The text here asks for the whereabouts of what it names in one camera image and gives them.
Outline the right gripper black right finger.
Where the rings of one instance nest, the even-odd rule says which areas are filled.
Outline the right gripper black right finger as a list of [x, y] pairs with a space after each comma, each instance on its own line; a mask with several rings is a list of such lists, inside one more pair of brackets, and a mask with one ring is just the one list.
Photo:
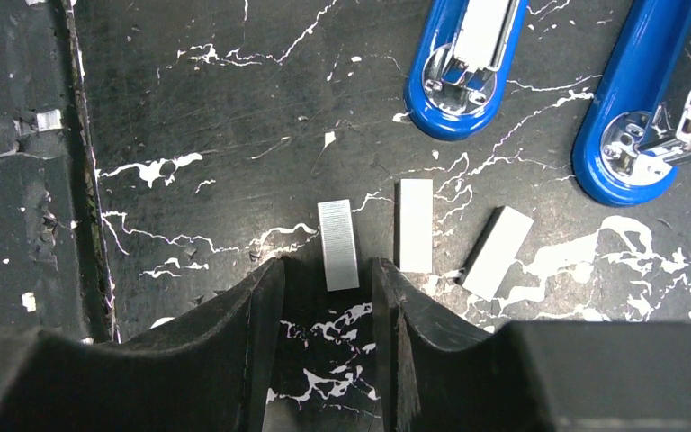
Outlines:
[[691, 431], [691, 323], [511, 321], [494, 333], [372, 261], [387, 431]]

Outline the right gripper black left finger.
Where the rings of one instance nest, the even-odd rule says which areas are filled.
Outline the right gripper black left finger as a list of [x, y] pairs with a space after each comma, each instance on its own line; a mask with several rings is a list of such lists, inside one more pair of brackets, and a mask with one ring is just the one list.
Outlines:
[[122, 343], [0, 328], [0, 431], [259, 431], [285, 266]]

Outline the small white staple strip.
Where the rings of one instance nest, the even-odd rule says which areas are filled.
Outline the small white staple strip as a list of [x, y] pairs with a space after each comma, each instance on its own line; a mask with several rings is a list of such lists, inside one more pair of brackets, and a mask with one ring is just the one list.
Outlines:
[[495, 209], [464, 263], [461, 286], [491, 302], [533, 223], [512, 207]]

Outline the blue stapler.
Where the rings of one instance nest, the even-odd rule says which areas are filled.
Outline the blue stapler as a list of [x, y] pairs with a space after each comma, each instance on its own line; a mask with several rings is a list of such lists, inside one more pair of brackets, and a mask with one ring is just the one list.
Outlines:
[[435, 0], [404, 89], [413, 123], [437, 140], [465, 140], [495, 117], [527, 0]]
[[611, 207], [662, 196], [691, 163], [691, 1], [635, 1], [571, 154], [580, 188]]

